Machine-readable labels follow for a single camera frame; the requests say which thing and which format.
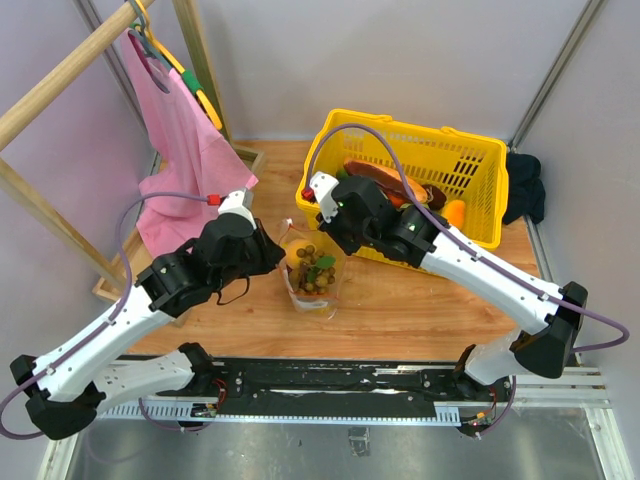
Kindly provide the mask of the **black cloth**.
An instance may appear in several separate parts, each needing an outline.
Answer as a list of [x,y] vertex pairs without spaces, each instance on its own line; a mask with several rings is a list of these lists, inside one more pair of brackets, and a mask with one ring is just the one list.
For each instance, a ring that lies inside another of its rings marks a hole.
[[528,216],[534,224],[539,224],[545,217],[546,200],[539,159],[529,154],[510,152],[506,156],[506,169],[509,191],[502,223],[509,225]]

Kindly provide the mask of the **aluminium frame post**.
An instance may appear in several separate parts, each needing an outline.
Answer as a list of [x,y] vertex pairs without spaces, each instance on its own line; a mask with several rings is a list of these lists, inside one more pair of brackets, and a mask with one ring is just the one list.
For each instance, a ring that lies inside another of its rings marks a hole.
[[[74,0],[71,5],[79,14],[88,34],[94,33],[103,23],[103,17],[95,1]],[[116,42],[109,44],[99,58],[108,72],[109,80],[115,87],[115,103],[118,104],[122,126],[130,136],[136,137],[136,144],[141,148],[145,158],[143,161],[144,171],[155,173],[159,168],[159,156],[148,140],[141,109]]]
[[607,0],[588,0],[585,2],[540,87],[507,142],[510,151],[516,151],[528,136],[563,74],[607,4]]

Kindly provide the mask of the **orange yellow peach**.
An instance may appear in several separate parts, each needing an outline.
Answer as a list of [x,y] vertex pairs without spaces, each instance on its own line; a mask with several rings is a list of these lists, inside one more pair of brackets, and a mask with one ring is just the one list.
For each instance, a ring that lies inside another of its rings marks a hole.
[[290,241],[284,250],[286,265],[291,269],[297,269],[302,260],[315,253],[316,246],[307,239],[299,238]]

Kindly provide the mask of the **wooden clothes rack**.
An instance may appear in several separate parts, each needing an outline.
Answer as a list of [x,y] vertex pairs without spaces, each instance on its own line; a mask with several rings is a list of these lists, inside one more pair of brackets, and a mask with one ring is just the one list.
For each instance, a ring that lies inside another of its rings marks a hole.
[[[1,5],[1,107],[8,110],[85,40],[77,1]],[[153,152],[132,96],[105,57],[94,61],[1,153],[100,253],[150,172]],[[1,198],[1,332],[56,334],[103,308],[95,272],[8,195]]]

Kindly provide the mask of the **yellow green clothes hanger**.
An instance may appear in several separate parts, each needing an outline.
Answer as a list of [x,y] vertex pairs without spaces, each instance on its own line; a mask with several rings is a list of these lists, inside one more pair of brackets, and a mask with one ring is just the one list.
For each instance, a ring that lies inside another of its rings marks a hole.
[[172,69],[169,72],[176,71],[178,73],[182,83],[187,87],[188,91],[191,93],[191,95],[200,105],[200,107],[202,108],[206,116],[209,118],[209,120],[212,122],[214,127],[218,131],[222,131],[223,123],[220,119],[220,116],[216,112],[212,102],[209,100],[206,93],[204,92],[204,88],[200,84],[196,75],[192,71],[186,69],[175,58],[175,56],[159,40],[156,39],[152,29],[151,29],[151,32],[152,32],[152,42],[156,47],[160,49],[160,52],[167,58],[170,65],[172,66]]

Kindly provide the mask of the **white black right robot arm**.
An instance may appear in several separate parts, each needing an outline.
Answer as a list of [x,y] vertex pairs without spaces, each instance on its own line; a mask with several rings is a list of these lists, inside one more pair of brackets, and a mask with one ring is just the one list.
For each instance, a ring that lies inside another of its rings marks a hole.
[[510,375],[558,379],[581,328],[588,292],[563,287],[519,270],[480,248],[439,215],[426,218],[414,205],[395,208],[371,179],[341,180],[318,172],[310,188],[320,207],[319,230],[347,255],[361,248],[388,260],[447,278],[513,319],[516,329],[489,344],[467,347],[451,375],[455,392],[474,400]]

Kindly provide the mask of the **brown longan bunch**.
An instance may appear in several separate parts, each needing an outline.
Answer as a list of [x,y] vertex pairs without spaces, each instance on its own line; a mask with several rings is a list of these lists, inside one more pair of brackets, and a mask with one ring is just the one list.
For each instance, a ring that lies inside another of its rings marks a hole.
[[286,265],[290,289],[296,294],[306,296],[327,294],[336,282],[336,263],[334,255],[316,246],[315,253],[302,260],[297,269],[291,269]]

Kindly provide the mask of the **aluminium frame post right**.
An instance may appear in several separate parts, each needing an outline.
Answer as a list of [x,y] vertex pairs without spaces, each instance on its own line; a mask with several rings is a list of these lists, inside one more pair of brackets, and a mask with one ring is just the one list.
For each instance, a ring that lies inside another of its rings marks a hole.
[[585,2],[540,87],[507,142],[510,151],[516,151],[528,136],[563,74],[607,4],[607,0],[588,0]]

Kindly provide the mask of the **clear zip bag orange zipper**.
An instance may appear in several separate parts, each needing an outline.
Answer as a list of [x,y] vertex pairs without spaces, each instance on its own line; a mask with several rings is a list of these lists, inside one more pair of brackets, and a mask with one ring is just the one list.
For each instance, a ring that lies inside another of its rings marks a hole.
[[331,319],[337,312],[346,255],[325,233],[302,228],[291,218],[280,224],[284,250],[279,270],[294,308]]

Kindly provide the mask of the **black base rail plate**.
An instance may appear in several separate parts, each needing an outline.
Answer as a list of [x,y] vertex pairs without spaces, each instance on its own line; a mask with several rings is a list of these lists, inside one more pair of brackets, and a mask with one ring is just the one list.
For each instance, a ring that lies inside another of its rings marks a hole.
[[493,407],[512,393],[505,377],[474,386],[448,362],[216,358],[207,383],[161,396],[224,396],[227,415],[400,420],[434,417],[438,402]]

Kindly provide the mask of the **pink shirt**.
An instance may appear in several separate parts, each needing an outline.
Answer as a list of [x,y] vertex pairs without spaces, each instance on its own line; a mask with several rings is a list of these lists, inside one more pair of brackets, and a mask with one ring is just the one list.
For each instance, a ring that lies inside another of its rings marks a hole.
[[[166,161],[162,171],[140,182],[140,192],[205,197],[253,188],[257,177],[214,127],[180,75],[147,57],[134,30],[127,30],[119,41],[150,142]],[[137,229],[150,255],[157,257],[199,236],[217,216],[217,209],[203,202],[155,197],[145,201]]]

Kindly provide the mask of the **orange yellow mango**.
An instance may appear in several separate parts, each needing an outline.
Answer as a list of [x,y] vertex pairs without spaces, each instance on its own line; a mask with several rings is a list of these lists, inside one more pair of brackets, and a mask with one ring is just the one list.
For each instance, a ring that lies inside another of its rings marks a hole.
[[448,201],[442,208],[440,215],[450,225],[461,230],[466,218],[466,203],[460,199]]

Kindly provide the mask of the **grey clothes hanger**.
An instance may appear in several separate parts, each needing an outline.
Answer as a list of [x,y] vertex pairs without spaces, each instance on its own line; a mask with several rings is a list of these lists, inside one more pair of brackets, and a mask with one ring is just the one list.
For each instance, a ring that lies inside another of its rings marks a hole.
[[157,75],[157,68],[151,63],[151,60],[155,60],[166,72],[169,72],[172,66],[167,58],[160,52],[160,49],[152,42],[151,20],[146,12],[146,8],[141,1],[129,0],[128,4],[132,7],[136,16],[136,20],[130,25],[131,33],[129,36],[135,38],[137,41],[135,50],[140,61],[159,90],[164,94],[169,94],[169,88]]

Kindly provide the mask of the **yellow plastic shopping basket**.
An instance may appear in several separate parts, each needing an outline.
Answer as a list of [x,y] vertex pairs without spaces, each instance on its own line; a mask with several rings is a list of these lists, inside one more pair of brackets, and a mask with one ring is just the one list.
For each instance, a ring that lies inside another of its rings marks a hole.
[[384,137],[407,177],[439,188],[449,201],[462,200],[466,209],[461,231],[466,237],[488,251],[499,247],[509,190],[504,142],[451,127],[429,128],[400,122],[389,115],[346,109],[329,112],[304,162],[295,200],[310,228],[317,227],[319,206],[303,197],[308,175],[318,171],[334,175],[347,159],[395,167],[379,140],[357,128],[333,134],[313,158],[311,153],[319,147],[320,140],[333,128],[347,123],[366,125]]

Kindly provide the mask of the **dark brown chestnut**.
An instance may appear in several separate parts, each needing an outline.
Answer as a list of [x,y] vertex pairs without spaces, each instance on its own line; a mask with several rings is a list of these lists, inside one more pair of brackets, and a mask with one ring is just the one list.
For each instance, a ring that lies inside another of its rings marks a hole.
[[442,210],[447,203],[445,193],[432,184],[424,184],[423,188],[427,194],[427,206],[434,211]]

